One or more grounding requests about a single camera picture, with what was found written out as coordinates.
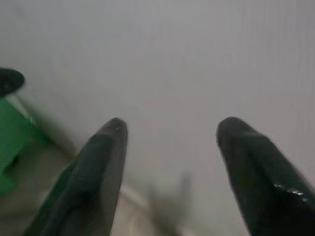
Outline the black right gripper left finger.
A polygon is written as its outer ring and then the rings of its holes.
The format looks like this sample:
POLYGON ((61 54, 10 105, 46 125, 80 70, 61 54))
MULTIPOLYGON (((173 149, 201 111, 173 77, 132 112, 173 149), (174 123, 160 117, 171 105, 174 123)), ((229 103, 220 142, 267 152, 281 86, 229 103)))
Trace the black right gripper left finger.
POLYGON ((106 122, 61 173, 24 235, 110 235, 127 141, 127 124, 122 119, 106 122))

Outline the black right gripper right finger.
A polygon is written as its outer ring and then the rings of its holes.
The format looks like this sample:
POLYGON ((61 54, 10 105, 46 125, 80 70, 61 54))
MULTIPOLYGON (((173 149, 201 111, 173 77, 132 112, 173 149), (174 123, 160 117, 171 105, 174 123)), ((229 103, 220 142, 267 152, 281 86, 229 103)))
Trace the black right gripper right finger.
POLYGON ((228 117, 216 138, 250 235, 314 235, 315 189, 267 136, 228 117))

